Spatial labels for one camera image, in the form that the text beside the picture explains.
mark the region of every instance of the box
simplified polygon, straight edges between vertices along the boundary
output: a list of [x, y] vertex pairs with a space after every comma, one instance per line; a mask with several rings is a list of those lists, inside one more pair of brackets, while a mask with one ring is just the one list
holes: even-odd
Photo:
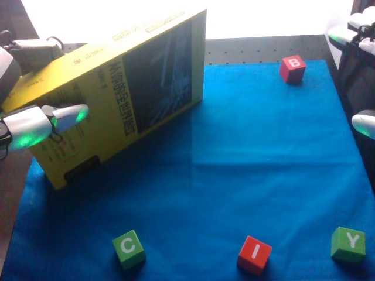
[[55, 189], [203, 97], [206, 10], [174, 13], [87, 44], [18, 81], [2, 108], [87, 104], [86, 120], [30, 148]]

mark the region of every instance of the wooden block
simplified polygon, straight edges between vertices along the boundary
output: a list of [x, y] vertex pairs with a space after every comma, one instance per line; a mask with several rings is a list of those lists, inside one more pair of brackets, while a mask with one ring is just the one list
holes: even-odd
[[248, 272], [260, 275], [263, 272], [271, 251], [272, 247], [248, 236], [238, 255], [237, 264]]
[[284, 57], [281, 62], [280, 75], [287, 84], [298, 85], [302, 82], [306, 69], [300, 56]]
[[146, 253], [134, 230], [117, 237], [112, 242], [122, 268], [129, 269], [146, 259]]
[[360, 262], [366, 255], [365, 233], [338, 227], [332, 234], [330, 255], [339, 261]]

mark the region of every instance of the white letter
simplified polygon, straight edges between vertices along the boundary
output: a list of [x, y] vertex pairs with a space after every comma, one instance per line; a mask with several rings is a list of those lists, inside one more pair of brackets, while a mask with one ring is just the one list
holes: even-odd
[[297, 67], [297, 66], [300, 66], [301, 63], [297, 60], [297, 59], [290, 59], [288, 60], [289, 64], [292, 66], [292, 67]]
[[255, 257], [257, 256], [258, 251], [259, 251], [259, 248], [260, 248], [260, 245], [257, 244], [257, 245], [255, 246], [255, 249], [254, 249], [253, 255], [251, 256], [253, 259], [255, 259]]
[[356, 236], [354, 236], [354, 238], [352, 238], [352, 236], [350, 235], [350, 233], [347, 232], [347, 233], [346, 233], [346, 236], [347, 236], [347, 237], [349, 238], [349, 240], [350, 240], [350, 246], [351, 246], [352, 248], [354, 248], [354, 247], [356, 246], [356, 242], [357, 242], [357, 240], [358, 240], [358, 238], [359, 238], [359, 235], [356, 234]]
[[121, 250], [124, 252], [124, 253], [131, 253], [132, 251], [134, 251], [135, 249], [135, 245], [132, 245], [131, 248], [128, 250], [127, 248], [125, 248], [125, 242], [131, 242], [132, 239], [131, 238], [125, 238], [124, 240], [122, 240], [121, 242]]

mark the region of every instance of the cube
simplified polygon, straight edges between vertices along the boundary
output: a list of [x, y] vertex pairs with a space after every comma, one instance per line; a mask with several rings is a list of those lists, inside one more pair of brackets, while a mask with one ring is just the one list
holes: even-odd
[[332, 234], [330, 255], [339, 261], [360, 262], [366, 255], [365, 241], [364, 232], [338, 227]]
[[238, 255], [237, 265], [248, 272], [260, 275], [271, 251], [272, 247], [248, 236]]
[[120, 264], [125, 270], [146, 259], [146, 253], [134, 230], [117, 237], [112, 242]]
[[284, 57], [281, 62], [280, 75], [285, 83], [298, 85], [302, 82], [305, 69], [306, 64], [299, 55]]

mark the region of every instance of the blue cloth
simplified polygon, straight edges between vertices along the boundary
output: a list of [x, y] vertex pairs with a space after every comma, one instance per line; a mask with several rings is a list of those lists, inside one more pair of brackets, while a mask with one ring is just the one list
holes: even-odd
[[[300, 87], [278, 71], [207, 66], [201, 104], [60, 192], [33, 160], [3, 279], [252, 280], [247, 235], [272, 246], [263, 279], [375, 276], [374, 195], [328, 68]], [[338, 226], [367, 235], [358, 267], [330, 258]], [[124, 273], [112, 240], [132, 229], [147, 261]]]

